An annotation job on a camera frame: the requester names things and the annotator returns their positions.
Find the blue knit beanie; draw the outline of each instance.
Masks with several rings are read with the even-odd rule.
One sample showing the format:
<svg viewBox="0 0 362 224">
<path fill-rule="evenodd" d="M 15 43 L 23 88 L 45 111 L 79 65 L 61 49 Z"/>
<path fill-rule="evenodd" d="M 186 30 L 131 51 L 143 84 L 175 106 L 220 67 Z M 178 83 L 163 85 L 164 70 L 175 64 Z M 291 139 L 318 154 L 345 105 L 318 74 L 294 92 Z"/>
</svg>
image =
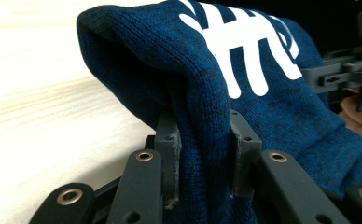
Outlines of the blue knit beanie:
<svg viewBox="0 0 362 224">
<path fill-rule="evenodd" d="M 257 222 L 250 200 L 230 197 L 230 109 L 320 187 L 344 193 L 362 183 L 362 137 L 301 77 L 321 58 L 293 21 L 170 0 L 89 9 L 77 33 L 86 65 L 136 117 L 155 129 L 161 111 L 175 114 L 180 202 L 165 223 Z"/>
</svg>

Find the finger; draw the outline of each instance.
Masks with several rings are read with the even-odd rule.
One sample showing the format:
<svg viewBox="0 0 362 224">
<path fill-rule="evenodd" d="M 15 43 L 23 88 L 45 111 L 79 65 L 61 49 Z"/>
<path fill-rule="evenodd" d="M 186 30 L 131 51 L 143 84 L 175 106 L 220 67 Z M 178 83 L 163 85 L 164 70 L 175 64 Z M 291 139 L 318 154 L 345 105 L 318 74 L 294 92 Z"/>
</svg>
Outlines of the finger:
<svg viewBox="0 0 362 224">
<path fill-rule="evenodd" d="M 342 111 L 339 116 L 341 116 L 346 121 L 346 127 L 356 133 L 362 135 L 362 125 L 356 122 L 355 120 L 351 119 L 347 113 Z"/>
<path fill-rule="evenodd" d="M 362 125 L 362 112 L 356 111 L 356 102 L 358 96 L 351 96 L 341 101 L 341 108 L 347 116 Z"/>
</svg>

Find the knitted fabric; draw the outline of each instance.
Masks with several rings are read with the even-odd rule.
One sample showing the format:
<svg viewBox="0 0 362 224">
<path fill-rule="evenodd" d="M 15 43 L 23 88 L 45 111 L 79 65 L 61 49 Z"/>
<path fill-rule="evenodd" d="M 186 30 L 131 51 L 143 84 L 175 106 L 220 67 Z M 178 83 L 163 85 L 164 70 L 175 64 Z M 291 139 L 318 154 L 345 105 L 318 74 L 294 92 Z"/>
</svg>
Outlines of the knitted fabric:
<svg viewBox="0 0 362 224">
<path fill-rule="evenodd" d="M 95 7 L 77 33 L 86 65 L 136 117 L 155 129 L 161 111 L 175 114 L 180 202 L 165 223 L 257 223 L 250 200 L 230 197 L 230 109 L 320 187 L 362 183 L 362 137 L 301 77 L 321 59 L 293 21 L 182 0 Z"/>
</svg>

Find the white graphic print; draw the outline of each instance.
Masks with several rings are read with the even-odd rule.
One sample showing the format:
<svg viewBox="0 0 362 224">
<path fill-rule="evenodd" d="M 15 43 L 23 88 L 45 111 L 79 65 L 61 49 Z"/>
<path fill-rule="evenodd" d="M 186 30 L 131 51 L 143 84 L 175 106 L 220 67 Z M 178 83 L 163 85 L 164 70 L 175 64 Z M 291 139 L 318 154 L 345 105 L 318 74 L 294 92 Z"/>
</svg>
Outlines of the white graphic print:
<svg viewBox="0 0 362 224">
<path fill-rule="evenodd" d="M 186 5 L 196 15 L 189 1 L 180 0 L 180 2 Z M 285 36 L 281 33 L 277 35 L 275 29 L 265 17 L 251 10 L 250 12 L 253 13 L 254 16 L 250 17 L 245 11 L 239 8 L 229 7 L 235 15 L 236 20 L 224 23 L 219 10 L 214 5 L 200 4 L 207 16 L 207 29 L 202 29 L 197 21 L 186 14 L 180 14 L 179 17 L 186 25 L 198 31 L 204 37 L 207 48 L 218 61 L 228 86 L 228 94 L 231 98 L 237 99 L 242 93 L 233 74 L 230 60 L 230 49 L 239 47 L 243 47 L 246 74 L 254 94 L 263 96 L 268 92 L 269 87 L 263 75 L 259 58 L 258 41 L 262 39 L 267 39 L 273 58 L 278 62 L 289 79 L 297 79 L 302 76 L 298 67 L 292 63 L 286 54 L 278 37 L 280 36 L 281 41 L 287 45 Z M 291 36 L 289 50 L 295 59 L 298 56 L 299 48 L 292 34 L 282 21 L 275 17 L 272 18 L 283 24 L 288 32 L 287 35 Z"/>
</svg>

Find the light wood surface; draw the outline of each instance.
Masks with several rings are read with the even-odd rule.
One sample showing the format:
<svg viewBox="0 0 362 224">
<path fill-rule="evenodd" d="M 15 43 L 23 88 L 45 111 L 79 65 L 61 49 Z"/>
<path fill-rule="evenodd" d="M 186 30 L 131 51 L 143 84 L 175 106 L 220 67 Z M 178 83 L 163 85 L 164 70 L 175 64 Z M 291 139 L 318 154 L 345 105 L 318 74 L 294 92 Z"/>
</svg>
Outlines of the light wood surface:
<svg viewBox="0 0 362 224">
<path fill-rule="evenodd" d="M 0 0 L 0 223 L 28 223 L 50 192 L 121 175 L 153 130 L 87 69 L 76 18 L 102 4 Z"/>
</svg>

